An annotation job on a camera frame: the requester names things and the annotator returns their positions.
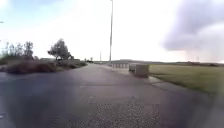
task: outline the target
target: lamp post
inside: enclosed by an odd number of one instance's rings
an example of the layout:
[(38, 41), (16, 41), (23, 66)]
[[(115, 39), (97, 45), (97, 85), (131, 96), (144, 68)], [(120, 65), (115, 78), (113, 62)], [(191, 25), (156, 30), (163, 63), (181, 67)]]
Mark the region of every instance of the lamp post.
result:
[(112, 37), (113, 37), (113, 0), (111, 0), (112, 2), (112, 10), (111, 10), (111, 28), (110, 28), (110, 64), (111, 64), (111, 49), (112, 49)]

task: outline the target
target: grass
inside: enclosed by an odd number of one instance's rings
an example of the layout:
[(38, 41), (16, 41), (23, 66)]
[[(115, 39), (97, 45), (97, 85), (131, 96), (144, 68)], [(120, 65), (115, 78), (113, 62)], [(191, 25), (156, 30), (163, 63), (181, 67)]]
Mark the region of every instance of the grass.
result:
[(151, 76), (180, 86), (207, 93), (224, 93), (224, 67), (150, 65), (149, 70)]

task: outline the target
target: tree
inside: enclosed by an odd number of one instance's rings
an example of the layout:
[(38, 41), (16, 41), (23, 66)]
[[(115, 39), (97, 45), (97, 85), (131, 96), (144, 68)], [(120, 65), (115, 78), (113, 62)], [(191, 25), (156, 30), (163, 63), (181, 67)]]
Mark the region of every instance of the tree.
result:
[(25, 44), (24, 44), (24, 56), (26, 58), (33, 58), (33, 43), (32, 42), (29, 42), (27, 41)]
[(58, 57), (60, 59), (68, 59), (71, 56), (63, 39), (59, 39), (48, 51), (48, 54), (54, 56), (56, 60), (58, 60)]

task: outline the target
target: asphalt road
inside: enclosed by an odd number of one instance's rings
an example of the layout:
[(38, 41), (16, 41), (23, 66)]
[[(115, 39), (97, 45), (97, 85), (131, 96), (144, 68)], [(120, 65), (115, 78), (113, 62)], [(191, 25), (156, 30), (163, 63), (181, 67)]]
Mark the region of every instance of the asphalt road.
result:
[(185, 128), (198, 105), (97, 65), (0, 84), (16, 128)]

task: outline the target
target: roadside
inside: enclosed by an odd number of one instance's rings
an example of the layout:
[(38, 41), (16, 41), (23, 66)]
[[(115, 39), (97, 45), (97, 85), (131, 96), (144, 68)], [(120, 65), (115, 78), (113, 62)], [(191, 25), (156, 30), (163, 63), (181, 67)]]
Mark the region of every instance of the roadside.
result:
[[(102, 67), (117, 72), (119, 74), (134, 77), (128, 71), (128, 68), (112, 68), (108, 66), (102, 66)], [(203, 93), (183, 86), (165, 82), (153, 76), (154, 75), (149, 76), (148, 78), (141, 78), (141, 79), (145, 82), (148, 82), (150, 85), (158, 87), (162, 90), (167, 90), (173, 93), (178, 93), (179, 95), (184, 95), (192, 98), (195, 96), (198, 97), (197, 99), (195, 99), (195, 102), (198, 102), (200, 104), (198, 105), (197, 109), (194, 112), (194, 116), (192, 118), (191, 123), (189, 124), (189, 128), (210, 128), (210, 127), (220, 128), (221, 126), (223, 126), (222, 121), (222, 117), (224, 116), (223, 95), (220, 95), (220, 93), (216, 93), (216, 95), (209, 95), (208, 93)]]

